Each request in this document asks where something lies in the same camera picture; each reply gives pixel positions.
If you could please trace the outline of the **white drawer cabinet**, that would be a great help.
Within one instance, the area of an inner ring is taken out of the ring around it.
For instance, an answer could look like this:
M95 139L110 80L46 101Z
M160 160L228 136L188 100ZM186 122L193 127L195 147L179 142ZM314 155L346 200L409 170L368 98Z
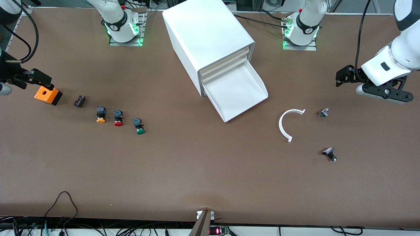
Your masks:
M251 60L255 41L222 0L186 0L162 12L172 47L201 97L201 70L238 53Z

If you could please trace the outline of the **white curved plastic arc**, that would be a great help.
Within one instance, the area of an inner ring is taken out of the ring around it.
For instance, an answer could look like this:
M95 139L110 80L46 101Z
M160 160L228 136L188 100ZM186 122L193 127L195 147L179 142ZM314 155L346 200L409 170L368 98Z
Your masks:
M283 119L284 119L284 117L285 117L285 115L286 114L289 114L289 113L296 113L296 114L299 114L299 115L303 115L304 113L306 112L306 109L289 109L289 110L287 110L287 111L285 111L281 116L280 116L280 118L279 118L279 121L278 121L278 126L279 126L279 130L280 130L280 132L281 132L281 134L287 139L287 142L288 143L290 143L291 141L292 141L292 139L293 139L293 137L292 136L290 136L286 131L285 131L285 129L284 129L284 127L283 127Z

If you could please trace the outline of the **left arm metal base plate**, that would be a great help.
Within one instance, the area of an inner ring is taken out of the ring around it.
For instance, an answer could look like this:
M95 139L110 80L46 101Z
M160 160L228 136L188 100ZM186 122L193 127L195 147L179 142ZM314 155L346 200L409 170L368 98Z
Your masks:
M288 15L287 20L282 23L286 26L283 29L284 50L316 51L316 36L320 26L301 29L297 21L298 12Z

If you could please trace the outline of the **orange button enclosure box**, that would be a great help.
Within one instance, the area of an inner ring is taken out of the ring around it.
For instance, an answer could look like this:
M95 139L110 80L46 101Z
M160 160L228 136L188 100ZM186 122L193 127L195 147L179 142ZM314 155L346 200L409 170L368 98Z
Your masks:
M41 102L44 102L53 106L57 106L62 95L63 95L62 92L56 88L53 88L53 90L48 90L45 87L40 87L38 91L36 92L34 98Z

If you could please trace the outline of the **red display electronic module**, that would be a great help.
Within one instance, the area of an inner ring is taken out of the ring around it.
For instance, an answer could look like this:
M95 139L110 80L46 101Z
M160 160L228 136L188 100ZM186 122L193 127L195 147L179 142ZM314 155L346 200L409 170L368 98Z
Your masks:
M229 234L230 229L228 226L210 226L208 230L209 236L224 236Z

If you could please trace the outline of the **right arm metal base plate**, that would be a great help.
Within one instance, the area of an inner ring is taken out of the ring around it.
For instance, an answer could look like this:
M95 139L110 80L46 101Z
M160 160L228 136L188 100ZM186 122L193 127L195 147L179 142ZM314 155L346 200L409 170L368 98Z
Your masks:
M109 34L110 46L142 46L147 20L147 12L133 12L124 9L120 20L114 23L105 22Z

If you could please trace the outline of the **green mushroom push button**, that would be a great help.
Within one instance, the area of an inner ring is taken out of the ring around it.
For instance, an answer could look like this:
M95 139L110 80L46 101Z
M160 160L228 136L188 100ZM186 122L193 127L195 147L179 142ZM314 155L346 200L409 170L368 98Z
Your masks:
M143 124L143 122L140 118L135 118L133 120L133 125L135 126L137 135L142 135L142 134L145 133L145 130L144 130L144 127L143 127L144 124Z

